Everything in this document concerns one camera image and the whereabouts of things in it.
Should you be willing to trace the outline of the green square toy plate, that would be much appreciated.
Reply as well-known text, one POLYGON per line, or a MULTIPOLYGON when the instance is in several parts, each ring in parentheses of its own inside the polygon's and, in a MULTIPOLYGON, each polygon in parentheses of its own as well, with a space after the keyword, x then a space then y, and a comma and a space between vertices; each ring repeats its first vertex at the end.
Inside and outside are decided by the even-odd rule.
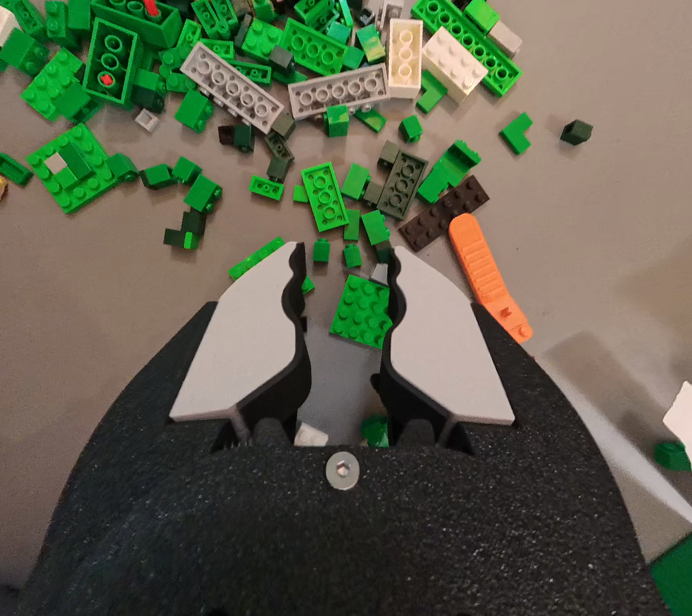
POLYGON ((330 327, 330 333, 382 349, 392 320, 387 312, 390 289, 349 274, 330 327))

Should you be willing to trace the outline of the grey desk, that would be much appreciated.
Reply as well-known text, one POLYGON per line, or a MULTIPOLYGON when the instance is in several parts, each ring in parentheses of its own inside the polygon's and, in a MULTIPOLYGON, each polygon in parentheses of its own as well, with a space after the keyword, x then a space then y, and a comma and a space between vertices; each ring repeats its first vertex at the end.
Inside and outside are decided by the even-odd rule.
MULTIPOLYGON (((647 561, 691 531, 691 486, 653 446, 691 378, 689 0, 490 0, 523 40, 503 98, 476 88, 421 116, 434 163, 454 140, 482 158, 480 226, 533 337, 523 345, 576 405, 615 474, 647 561), (500 131, 521 112, 531 146, 500 131), (565 125, 591 138, 560 141, 565 125)), ((259 239, 223 259, 170 256, 181 194, 121 186, 76 215, 41 182, 1 200, 1 585, 28 577, 68 469, 97 419, 165 337, 277 235, 317 237, 307 205, 250 198, 259 239)))

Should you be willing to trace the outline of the white studded toy brick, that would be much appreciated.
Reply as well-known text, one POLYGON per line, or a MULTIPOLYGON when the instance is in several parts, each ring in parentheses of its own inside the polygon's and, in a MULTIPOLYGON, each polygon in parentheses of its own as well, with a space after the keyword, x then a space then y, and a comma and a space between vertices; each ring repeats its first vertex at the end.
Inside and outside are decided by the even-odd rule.
POLYGON ((488 69, 465 49, 444 27, 421 50, 423 69, 430 72, 460 105, 488 74, 488 69))

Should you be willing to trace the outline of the dark green small brick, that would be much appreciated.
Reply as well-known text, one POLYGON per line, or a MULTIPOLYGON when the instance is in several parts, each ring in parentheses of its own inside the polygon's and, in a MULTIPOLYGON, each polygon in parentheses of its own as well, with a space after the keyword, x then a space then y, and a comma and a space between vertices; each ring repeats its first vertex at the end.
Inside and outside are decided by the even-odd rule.
POLYGON ((562 130, 560 141, 577 146, 587 142, 593 133, 593 125, 580 119, 571 121, 562 130))

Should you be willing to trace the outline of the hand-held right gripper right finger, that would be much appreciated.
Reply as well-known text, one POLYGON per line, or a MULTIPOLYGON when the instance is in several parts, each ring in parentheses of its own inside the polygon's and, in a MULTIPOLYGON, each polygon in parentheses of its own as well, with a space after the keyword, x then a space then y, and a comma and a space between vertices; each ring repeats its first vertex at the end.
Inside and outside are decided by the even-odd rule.
POLYGON ((415 420, 430 425, 434 442, 463 424, 513 425, 514 410, 469 298, 405 247, 392 249, 387 282, 392 324, 377 393, 392 440, 415 420))

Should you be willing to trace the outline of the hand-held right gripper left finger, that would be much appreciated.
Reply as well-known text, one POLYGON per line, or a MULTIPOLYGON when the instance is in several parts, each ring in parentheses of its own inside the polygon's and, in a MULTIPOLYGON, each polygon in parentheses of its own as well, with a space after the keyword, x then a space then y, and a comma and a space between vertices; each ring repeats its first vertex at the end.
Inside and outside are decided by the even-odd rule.
POLYGON ((248 439, 276 420, 289 445, 311 390, 302 314, 306 251, 286 242, 220 297, 169 411, 175 422, 227 420, 248 439))

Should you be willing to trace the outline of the dark brown toy plate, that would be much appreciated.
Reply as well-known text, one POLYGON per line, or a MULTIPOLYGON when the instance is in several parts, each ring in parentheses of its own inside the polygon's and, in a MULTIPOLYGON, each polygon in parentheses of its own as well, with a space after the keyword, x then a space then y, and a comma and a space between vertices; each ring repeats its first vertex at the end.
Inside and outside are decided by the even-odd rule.
POLYGON ((474 175, 466 176, 455 188, 398 228, 411 250, 421 251, 443 236, 451 221, 461 214, 473 214, 489 201, 487 192, 474 175))

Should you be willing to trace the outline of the small green toy brick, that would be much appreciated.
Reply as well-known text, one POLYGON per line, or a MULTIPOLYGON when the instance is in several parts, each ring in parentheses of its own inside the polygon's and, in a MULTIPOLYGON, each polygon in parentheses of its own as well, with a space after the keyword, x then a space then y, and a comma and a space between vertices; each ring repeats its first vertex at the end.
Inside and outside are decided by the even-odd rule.
POLYGON ((654 449, 655 462, 674 472, 690 472, 691 461, 681 442, 658 442, 654 449))

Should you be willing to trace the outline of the cream hollow toy brick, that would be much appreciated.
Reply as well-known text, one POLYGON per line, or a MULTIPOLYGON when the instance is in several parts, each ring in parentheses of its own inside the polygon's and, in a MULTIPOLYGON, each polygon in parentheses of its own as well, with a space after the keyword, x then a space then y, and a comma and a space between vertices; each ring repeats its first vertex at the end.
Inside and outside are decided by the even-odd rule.
POLYGON ((387 71, 391 98, 414 99, 421 89, 423 23, 392 18, 389 22, 387 71))

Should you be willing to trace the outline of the pile of green toy bricks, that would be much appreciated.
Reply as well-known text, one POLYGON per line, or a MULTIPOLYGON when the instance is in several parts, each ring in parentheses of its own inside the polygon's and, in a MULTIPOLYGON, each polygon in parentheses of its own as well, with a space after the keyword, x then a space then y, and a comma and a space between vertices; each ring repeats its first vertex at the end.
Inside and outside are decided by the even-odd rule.
MULTIPOLYGON (((374 131, 385 117, 346 105, 295 120, 289 84, 385 64, 389 23, 401 7, 385 0, 379 15, 364 8, 353 27, 356 0, 46 0, 47 15, 31 0, 1 0, 1 71, 26 83, 26 109, 52 124, 50 140, 29 135, 32 122, 1 114, 1 145, 24 136, 27 152, 1 152, 6 184, 40 181, 64 215, 76 215, 117 187, 137 182, 148 196, 172 189, 185 205, 177 228, 163 231, 176 259, 224 248, 223 259, 258 240, 249 202, 272 204, 284 231, 293 223, 281 203, 294 157, 297 124, 319 122, 344 140, 352 117, 374 131), (284 106, 264 134, 205 96, 180 68, 202 42, 284 106)), ((517 84, 508 31, 487 0, 417 0, 411 18, 423 23, 423 45, 444 27, 488 69, 480 85, 495 97, 517 84)), ((421 63, 429 111, 446 88, 421 63)))

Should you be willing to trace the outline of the green corner toy plate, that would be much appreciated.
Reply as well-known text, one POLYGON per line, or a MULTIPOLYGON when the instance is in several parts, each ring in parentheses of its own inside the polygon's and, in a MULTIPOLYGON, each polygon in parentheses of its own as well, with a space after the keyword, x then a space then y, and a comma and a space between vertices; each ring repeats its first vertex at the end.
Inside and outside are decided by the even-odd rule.
POLYGON ((515 155, 523 154, 530 146, 526 132, 533 125, 532 118, 521 112, 515 119, 500 131, 500 136, 515 155))

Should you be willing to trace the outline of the grey long toy brick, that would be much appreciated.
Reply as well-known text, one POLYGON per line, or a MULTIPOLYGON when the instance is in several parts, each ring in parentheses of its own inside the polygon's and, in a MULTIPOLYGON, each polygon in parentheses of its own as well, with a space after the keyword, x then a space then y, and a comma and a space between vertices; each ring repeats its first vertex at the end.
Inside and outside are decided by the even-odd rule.
POLYGON ((323 114, 336 105, 346 105, 350 113, 368 110, 390 98, 387 81, 385 64, 376 64, 289 84, 290 110, 295 120, 323 114))
POLYGON ((284 111, 281 102, 206 48, 202 42, 195 44, 180 70, 218 106, 265 135, 284 111))

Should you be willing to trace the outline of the orange brick separator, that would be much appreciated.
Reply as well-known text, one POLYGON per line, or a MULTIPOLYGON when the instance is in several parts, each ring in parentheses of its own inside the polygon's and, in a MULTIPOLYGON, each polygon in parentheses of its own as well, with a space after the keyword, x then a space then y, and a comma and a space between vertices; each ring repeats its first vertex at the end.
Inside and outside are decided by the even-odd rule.
POLYGON ((530 339, 532 328, 511 297, 476 218, 458 215, 449 224, 448 236, 477 302, 517 343, 530 339))

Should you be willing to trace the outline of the torn white paper bag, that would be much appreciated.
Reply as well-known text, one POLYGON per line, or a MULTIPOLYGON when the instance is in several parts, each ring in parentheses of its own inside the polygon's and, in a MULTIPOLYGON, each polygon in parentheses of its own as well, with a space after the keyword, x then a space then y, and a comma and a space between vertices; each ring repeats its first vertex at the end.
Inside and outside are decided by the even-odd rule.
POLYGON ((684 445, 691 457, 691 383, 684 381, 662 420, 664 426, 684 445))

